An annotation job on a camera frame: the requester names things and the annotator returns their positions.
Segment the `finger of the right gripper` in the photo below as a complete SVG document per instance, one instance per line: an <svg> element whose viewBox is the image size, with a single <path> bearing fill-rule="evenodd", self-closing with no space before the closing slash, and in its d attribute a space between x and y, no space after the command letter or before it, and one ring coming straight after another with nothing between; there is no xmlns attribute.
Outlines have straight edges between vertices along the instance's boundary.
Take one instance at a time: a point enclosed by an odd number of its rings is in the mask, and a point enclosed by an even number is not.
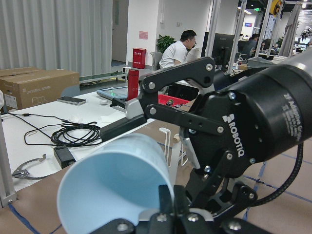
<svg viewBox="0 0 312 234"><path fill-rule="evenodd" d="M234 183L232 190L228 190L230 172L236 162L234 154L226 151L216 167L206 163L203 174L199 169L193 169L186 186L186 195L191 208L208 211L213 218L231 218L257 201L255 190L242 182Z"/></svg>
<svg viewBox="0 0 312 234"><path fill-rule="evenodd" d="M109 141L153 118L187 129L220 136L223 134L223 124L216 120L201 117L177 108L159 104L158 92L165 86L185 80L205 94L210 87L215 74L215 63L209 57L175 65L158 70L139 78L140 94L126 102L126 116L116 122L104 126L100 130L102 141Z"/></svg>

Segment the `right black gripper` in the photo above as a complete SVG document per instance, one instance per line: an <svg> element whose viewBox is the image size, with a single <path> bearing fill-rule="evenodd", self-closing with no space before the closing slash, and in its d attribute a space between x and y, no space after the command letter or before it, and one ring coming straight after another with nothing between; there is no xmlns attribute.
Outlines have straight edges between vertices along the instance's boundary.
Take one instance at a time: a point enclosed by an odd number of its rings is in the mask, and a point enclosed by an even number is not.
<svg viewBox="0 0 312 234"><path fill-rule="evenodd" d="M278 64L218 92L197 98L192 114L220 121L220 136L189 134L199 162L198 175L215 170L227 153L233 164L226 171L237 177L250 160L266 161L312 135L312 74L303 67Z"/></svg>

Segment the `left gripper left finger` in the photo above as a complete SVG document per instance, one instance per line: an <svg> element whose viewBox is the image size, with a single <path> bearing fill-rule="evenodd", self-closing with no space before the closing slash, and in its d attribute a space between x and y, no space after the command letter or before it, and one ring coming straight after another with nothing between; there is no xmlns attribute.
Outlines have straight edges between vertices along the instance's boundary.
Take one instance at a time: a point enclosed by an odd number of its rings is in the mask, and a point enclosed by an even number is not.
<svg viewBox="0 0 312 234"><path fill-rule="evenodd" d="M161 214L174 215L175 214L174 204L168 186L159 185L158 195L159 195L159 212Z"/></svg>

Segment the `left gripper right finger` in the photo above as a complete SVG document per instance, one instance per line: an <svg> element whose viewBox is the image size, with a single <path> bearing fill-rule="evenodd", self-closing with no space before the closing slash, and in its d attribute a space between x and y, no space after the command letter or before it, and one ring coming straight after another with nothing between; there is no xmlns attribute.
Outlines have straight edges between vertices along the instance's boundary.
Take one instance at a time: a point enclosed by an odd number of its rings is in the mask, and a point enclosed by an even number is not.
<svg viewBox="0 0 312 234"><path fill-rule="evenodd" d="M186 215L189 213L189 201L185 188L181 185L174 186L174 208L176 215Z"/></svg>

